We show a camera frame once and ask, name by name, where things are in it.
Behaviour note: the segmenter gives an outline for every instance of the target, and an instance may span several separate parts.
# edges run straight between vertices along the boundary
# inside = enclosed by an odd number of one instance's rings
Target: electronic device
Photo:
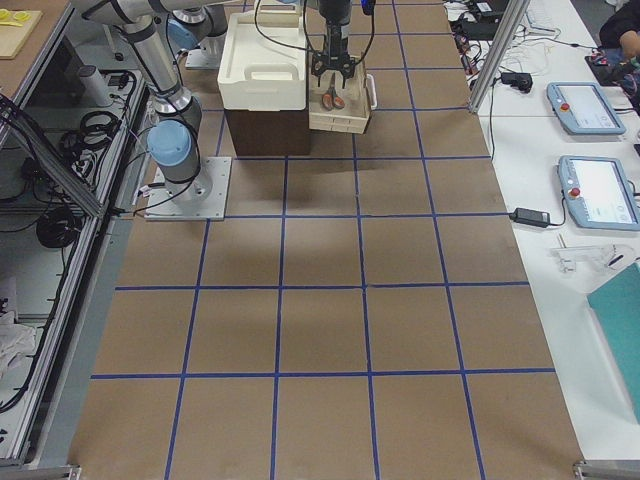
[[[533,87],[533,78],[530,73],[502,72],[500,81],[505,85],[517,88],[522,93],[529,93]]]
[[[470,0],[469,11],[479,22],[499,22],[509,0]]]
[[[572,135],[620,135],[626,131],[596,83],[550,83],[547,98],[564,129]]]
[[[558,176],[569,214],[579,227],[640,230],[640,211],[617,158],[565,155]]]
[[[493,40],[499,23],[470,22],[466,18],[453,22],[451,30],[469,40]]]
[[[509,218],[514,223],[522,223],[532,227],[547,228],[551,225],[551,217],[548,212],[529,210],[528,208],[516,208],[509,214]]]
[[[615,83],[613,83],[613,79],[611,78],[613,66],[609,64],[609,60],[607,60],[604,53],[594,52],[591,55],[584,57],[584,60],[587,62],[589,70],[591,70],[593,76],[596,77],[596,80],[601,87],[615,86]]]

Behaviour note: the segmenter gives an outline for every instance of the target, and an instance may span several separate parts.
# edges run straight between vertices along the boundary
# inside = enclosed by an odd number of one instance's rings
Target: wooden tray
[[[31,18],[24,22],[22,27],[0,25],[0,59],[11,60],[15,58],[42,17],[42,12],[39,10],[26,11],[31,14]]]

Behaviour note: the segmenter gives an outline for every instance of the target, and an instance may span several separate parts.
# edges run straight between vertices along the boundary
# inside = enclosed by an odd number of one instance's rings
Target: black power brick
[[[547,228],[551,225],[551,217],[547,212],[516,208],[509,214],[509,218],[515,223],[531,225],[533,227]]]
[[[533,78],[530,73],[504,72],[500,74],[500,80],[505,85],[511,85],[522,93],[529,93],[533,87]]]

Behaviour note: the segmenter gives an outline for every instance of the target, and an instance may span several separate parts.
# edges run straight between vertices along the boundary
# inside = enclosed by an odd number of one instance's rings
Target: keyboard
[[[529,33],[549,34],[556,30],[543,0],[531,0],[523,20]]]

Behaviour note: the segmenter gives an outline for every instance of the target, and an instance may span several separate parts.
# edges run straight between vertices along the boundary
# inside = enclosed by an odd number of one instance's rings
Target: person
[[[600,29],[600,43],[607,51],[607,58],[619,57],[619,61],[640,55],[640,0],[630,0],[614,13]]]

